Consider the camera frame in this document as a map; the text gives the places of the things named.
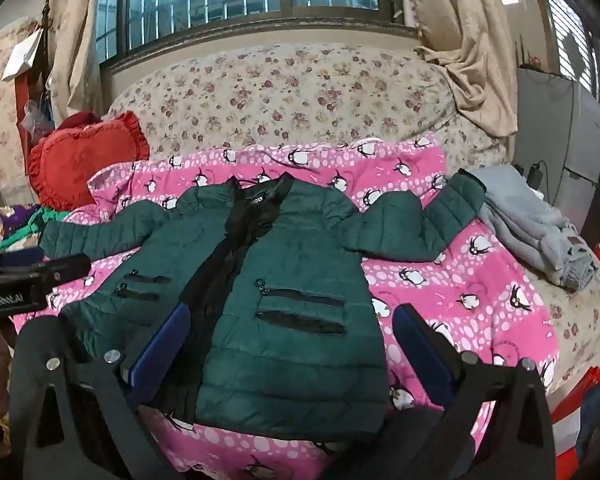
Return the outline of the grey cabinet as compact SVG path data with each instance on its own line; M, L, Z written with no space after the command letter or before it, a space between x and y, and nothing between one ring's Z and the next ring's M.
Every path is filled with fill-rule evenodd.
M577 81L519 67L514 164L580 230L600 177L600 103Z

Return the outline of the floral bed sheet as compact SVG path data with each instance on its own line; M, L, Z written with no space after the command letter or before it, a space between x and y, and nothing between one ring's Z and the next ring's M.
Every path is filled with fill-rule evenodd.
M278 44L192 58L131 84L108 113L132 112L165 198L228 170L288 170L343 190L359 207L384 191L434 196L431 181L504 162L508 144L457 113L440 72L407 52ZM460 350L538 363L550 390L600 368L600 273L566 292L526 269L480 222L437 262L363 266L383 328L409 302Z

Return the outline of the green and purple clothes pile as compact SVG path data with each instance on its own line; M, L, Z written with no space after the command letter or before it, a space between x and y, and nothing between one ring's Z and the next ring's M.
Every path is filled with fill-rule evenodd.
M0 252L35 246L48 222L64 220L68 214L40 204L0 207Z

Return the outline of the beige right curtain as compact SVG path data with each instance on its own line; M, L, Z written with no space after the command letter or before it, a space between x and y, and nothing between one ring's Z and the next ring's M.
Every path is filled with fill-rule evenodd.
M501 0L413 2L419 55L442 71L460 114L494 138L514 134L514 42Z

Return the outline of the beige left curtain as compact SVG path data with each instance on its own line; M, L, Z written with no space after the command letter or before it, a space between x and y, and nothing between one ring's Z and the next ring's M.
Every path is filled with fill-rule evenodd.
M48 88L58 124L81 110L102 110L96 53L97 1L50 0L54 39Z

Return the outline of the grey sweatshirt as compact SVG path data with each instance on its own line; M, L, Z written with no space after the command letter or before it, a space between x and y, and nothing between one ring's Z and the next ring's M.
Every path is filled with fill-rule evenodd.
M514 256L570 292L590 284L597 271L592 250L513 166L484 167L471 174L486 188L479 219Z

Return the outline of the dark green puffer jacket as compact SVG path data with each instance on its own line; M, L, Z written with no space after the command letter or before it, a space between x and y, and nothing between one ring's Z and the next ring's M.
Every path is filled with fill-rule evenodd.
M290 174L250 188L230 179L189 188L168 208L141 200L105 223L50 222L40 245L51 259L123 256L60 310L82 359L129 348L165 310L189 310L155 410L254 436L342 441L377 431L388 412L363 260L434 260L485 195L466 171L429 203L385 192L366 209Z

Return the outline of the red ruffled pillow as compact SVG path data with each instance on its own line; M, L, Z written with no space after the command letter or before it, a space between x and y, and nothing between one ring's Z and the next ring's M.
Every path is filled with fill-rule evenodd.
M72 211L94 202L87 182L99 170L149 155L140 120L132 112L89 125L67 120L30 151L29 181L41 205Z

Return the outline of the beige curtain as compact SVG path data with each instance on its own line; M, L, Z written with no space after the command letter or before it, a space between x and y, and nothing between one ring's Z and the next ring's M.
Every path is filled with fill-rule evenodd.
M514 42L501 0L413 2L419 55L442 71L460 114L494 138L514 134Z
M96 53L97 1L50 0L54 39L48 88L58 124L81 110L102 110Z

